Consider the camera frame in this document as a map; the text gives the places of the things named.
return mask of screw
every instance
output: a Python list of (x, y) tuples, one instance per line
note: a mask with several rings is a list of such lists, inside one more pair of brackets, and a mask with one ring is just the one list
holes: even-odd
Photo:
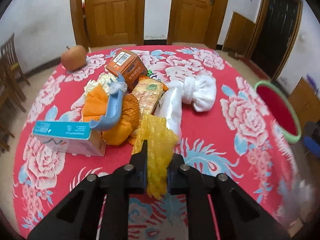
[(125, 171), (132, 171), (134, 166), (132, 164), (126, 164), (123, 168)]
[(97, 175), (95, 175), (95, 174), (90, 174), (87, 176), (88, 181), (94, 181), (96, 178), (97, 178)]
[(190, 166), (188, 164), (181, 164), (180, 169), (183, 171), (187, 171), (190, 169)]
[(219, 174), (218, 175), (218, 180), (221, 180), (221, 181), (226, 181), (228, 179), (228, 176), (226, 174)]

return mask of green rim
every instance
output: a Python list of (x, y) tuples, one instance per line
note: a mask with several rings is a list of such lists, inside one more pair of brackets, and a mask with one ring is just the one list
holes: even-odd
[(282, 126), (280, 126), (280, 127), (281, 127), (283, 135), (287, 139), (288, 143), (291, 143), (291, 144), (297, 143), (301, 138), (301, 126), (300, 126), (299, 119), (298, 119), (293, 107), (291, 106), (290, 102), (287, 100), (287, 98), (284, 96), (284, 94), (279, 90), (279, 88), (277, 88), (275, 85), (271, 84), (269, 81), (261, 80), (261, 81), (257, 82), (253, 87), (254, 90), (257, 91), (257, 87), (260, 86), (260, 85), (267, 86), (267, 87), (271, 88), (284, 101), (285, 105), (289, 109), (290, 114), (291, 114), (291, 116), (293, 118), (294, 124), (296, 126), (297, 131), (298, 131), (298, 135), (294, 135), (292, 133), (289, 133)]

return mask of dark door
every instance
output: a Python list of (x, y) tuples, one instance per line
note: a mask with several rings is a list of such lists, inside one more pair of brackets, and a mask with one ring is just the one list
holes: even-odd
[(269, 0), (266, 18), (251, 60), (271, 78), (289, 46), (297, 11), (297, 0)]

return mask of floral tablecloth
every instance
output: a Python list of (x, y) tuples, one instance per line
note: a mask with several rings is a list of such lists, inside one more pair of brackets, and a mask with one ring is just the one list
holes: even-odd
[[(127, 48), (139, 55), (164, 83), (186, 76), (216, 79), (213, 108), (196, 113), (183, 105), (182, 141), (175, 153), (204, 174), (226, 173), (274, 218), (283, 215), (282, 197), (290, 190), (297, 166), (279, 125), (239, 73), (215, 51), (179, 46)], [(107, 146), (105, 157), (53, 152), (31, 135), (36, 120), (78, 121), (84, 86), (105, 71), (116, 50), (88, 54), (75, 72), (59, 65), (28, 113), (16, 151), (13, 198), (20, 234), (37, 223), (90, 173), (103, 176), (129, 162), (132, 146)], [(129, 239), (187, 239), (185, 196), (132, 196)]]

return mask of box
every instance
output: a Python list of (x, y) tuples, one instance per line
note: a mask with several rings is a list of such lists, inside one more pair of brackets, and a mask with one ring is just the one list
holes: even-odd
[(119, 50), (119, 53), (106, 65), (106, 69), (116, 76), (120, 72), (130, 91), (138, 84), (139, 76), (148, 73), (139, 56), (126, 49)]
[(53, 151), (103, 157), (106, 143), (88, 122), (36, 121), (33, 135)]

